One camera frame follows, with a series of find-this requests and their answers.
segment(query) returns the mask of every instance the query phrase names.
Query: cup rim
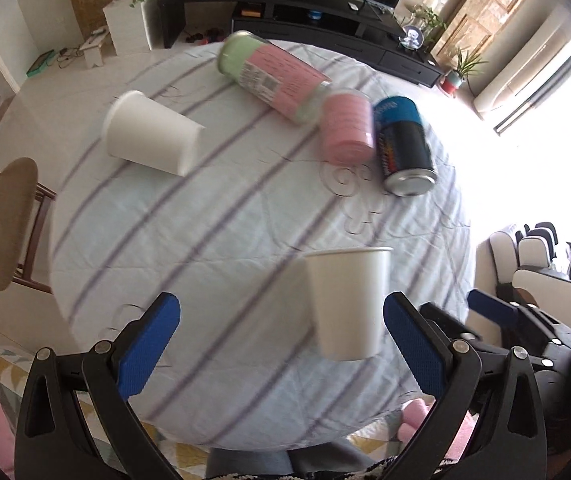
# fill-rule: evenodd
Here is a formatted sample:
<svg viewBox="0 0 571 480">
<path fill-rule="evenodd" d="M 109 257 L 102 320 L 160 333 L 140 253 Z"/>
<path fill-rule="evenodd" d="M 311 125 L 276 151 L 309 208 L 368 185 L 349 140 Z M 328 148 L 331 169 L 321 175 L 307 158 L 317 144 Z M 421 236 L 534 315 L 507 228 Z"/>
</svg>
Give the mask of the cup rim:
<svg viewBox="0 0 571 480">
<path fill-rule="evenodd" d="M 103 124 L 101 126 L 102 139 L 106 139 L 107 131 L 110 127 L 110 124 L 112 123 L 112 119 L 116 115 L 119 108 L 123 105 L 124 102 L 127 101 L 127 99 L 129 99 L 134 94 L 140 94 L 143 97 L 146 96 L 143 92 L 139 90 L 129 90 L 126 93 L 120 95 L 119 98 L 114 102 L 114 104 L 110 106 L 110 109 L 107 111 L 107 114 L 105 115 L 105 119 L 103 119 Z"/>
<path fill-rule="evenodd" d="M 392 252 L 392 247 L 350 247 L 345 249 L 327 249 L 321 251 L 310 251 L 304 254 L 304 258 L 313 256 L 326 256 L 329 254 L 347 254 L 347 253 L 374 253 L 376 251 Z"/>
</svg>

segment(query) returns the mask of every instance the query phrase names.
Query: upright paper cup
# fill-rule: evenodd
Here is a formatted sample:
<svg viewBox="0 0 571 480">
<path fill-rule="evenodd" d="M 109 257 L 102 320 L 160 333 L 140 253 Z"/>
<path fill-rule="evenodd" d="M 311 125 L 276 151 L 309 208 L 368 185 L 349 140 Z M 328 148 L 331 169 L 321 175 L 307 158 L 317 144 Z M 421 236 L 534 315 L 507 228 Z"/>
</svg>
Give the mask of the upright paper cup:
<svg viewBox="0 0 571 480">
<path fill-rule="evenodd" d="M 194 166 L 201 130 L 201 124 L 136 90 L 119 97 L 103 123 L 110 155 L 181 176 Z"/>
<path fill-rule="evenodd" d="M 381 350 L 391 251 L 375 247 L 305 255 L 323 357 L 355 361 Z"/>
</svg>

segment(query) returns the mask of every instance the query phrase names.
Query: metal screw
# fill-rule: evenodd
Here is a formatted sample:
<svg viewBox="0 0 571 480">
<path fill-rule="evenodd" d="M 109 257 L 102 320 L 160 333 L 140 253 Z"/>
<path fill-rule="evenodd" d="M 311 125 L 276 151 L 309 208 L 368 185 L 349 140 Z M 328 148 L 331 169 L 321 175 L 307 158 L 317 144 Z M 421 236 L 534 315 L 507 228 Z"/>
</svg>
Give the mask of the metal screw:
<svg viewBox="0 0 571 480">
<path fill-rule="evenodd" d="M 107 354 L 112 348 L 112 343 L 109 341 L 99 341 L 94 345 L 94 352 L 97 354 Z"/>
<path fill-rule="evenodd" d="M 512 352 L 517 356 L 517 359 L 525 359 L 527 357 L 527 350 L 522 346 L 515 346 L 512 348 Z"/>
<path fill-rule="evenodd" d="M 50 352 L 49 348 L 41 348 L 37 353 L 36 353 L 36 358 L 39 361 L 45 361 L 47 358 L 50 357 L 50 355 L 52 354 L 52 352 Z"/>
<path fill-rule="evenodd" d="M 459 352 L 459 354 L 465 354 L 470 349 L 470 345 L 461 339 L 457 339 L 454 343 L 452 343 L 452 348 L 454 348 L 455 351 Z"/>
</svg>

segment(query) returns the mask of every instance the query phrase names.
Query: white air conditioner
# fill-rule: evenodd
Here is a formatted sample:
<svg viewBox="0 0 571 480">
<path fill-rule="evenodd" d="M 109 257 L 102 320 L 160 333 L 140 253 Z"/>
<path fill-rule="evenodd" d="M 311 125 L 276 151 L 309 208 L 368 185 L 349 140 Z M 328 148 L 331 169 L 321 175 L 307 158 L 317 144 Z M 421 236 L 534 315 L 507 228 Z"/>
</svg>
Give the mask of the white air conditioner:
<svg viewBox="0 0 571 480">
<path fill-rule="evenodd" d="M 571 56 L 571 14 L 554 9 L 510 63 L 473 101 L 496 126 L 536 92 Z"/>
</svg>

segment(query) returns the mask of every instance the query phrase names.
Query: bottle label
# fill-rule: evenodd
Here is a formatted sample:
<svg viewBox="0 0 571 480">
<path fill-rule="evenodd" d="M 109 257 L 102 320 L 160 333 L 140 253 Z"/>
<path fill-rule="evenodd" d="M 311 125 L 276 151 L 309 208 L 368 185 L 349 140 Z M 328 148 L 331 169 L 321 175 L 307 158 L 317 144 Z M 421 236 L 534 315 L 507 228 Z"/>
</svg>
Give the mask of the bottle label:
<svg viewBox="0 0 571 480">
<path fill-rule="evenodd" d="M 323 81 L 330 79 L 273 44 L 256 49 L 243 63 L 238 84 L 289 119 Z"/>
</svg>

